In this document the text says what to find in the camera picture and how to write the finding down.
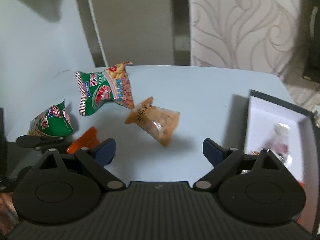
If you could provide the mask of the orange snack packet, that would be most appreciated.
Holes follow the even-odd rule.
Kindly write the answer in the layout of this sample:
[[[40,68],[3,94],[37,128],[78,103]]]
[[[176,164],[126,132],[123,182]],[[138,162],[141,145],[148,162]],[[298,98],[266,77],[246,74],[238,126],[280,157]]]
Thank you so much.
[[[90,150],[100,144],[97,139],[97,130],[94,127],[90,127],[80,138],[71,143],[67,148],[67,153],[74,154],[81,148],[89,148]]]

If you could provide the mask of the green prawn cracker bag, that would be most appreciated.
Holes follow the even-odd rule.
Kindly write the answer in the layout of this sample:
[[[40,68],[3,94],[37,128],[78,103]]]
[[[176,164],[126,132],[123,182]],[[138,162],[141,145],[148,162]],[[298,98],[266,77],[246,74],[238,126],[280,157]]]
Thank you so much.
[[[27,135],[37,137],[67,137],[73,133],[65,101],[50,106],[31,120]]]
[[[114,101],[128,109],[134,108],[133,96],[126,66],[123,62],[108,67],[101,72],[75,72],[75,78],[80,90],[81,98],[79,113],[89,116],[106,102]]]

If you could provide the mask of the clear tan biscuit packet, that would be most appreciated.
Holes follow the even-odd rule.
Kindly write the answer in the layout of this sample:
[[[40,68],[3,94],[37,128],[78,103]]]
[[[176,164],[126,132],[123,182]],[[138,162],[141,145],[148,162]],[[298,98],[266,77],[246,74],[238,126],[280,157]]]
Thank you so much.
[[[149,97],[129,113],[125,124],[138,125],[162,146],[167,147],[179,120],[180,112],[154,106],[153,97]]]

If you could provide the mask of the pink clear small packet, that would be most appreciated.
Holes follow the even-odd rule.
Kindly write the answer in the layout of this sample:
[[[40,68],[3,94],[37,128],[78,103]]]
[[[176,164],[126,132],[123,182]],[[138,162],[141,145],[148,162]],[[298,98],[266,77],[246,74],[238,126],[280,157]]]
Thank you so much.
[[[291,127],[287,124],[275,124],[272,133],[261,145],[263,149],[270,150],[287,168],[292,164],[289,152],[290,129]]]

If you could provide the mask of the black shallow cardboard box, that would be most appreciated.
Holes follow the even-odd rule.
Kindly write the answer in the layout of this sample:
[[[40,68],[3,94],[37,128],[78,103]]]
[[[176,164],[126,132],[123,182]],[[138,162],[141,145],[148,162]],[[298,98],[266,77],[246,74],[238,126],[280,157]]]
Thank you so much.
[[[319,230],[319,128],[314,114],[262,92],[249,93],[244,152],[269,148],[301,183],[306,204],[300,225]]]

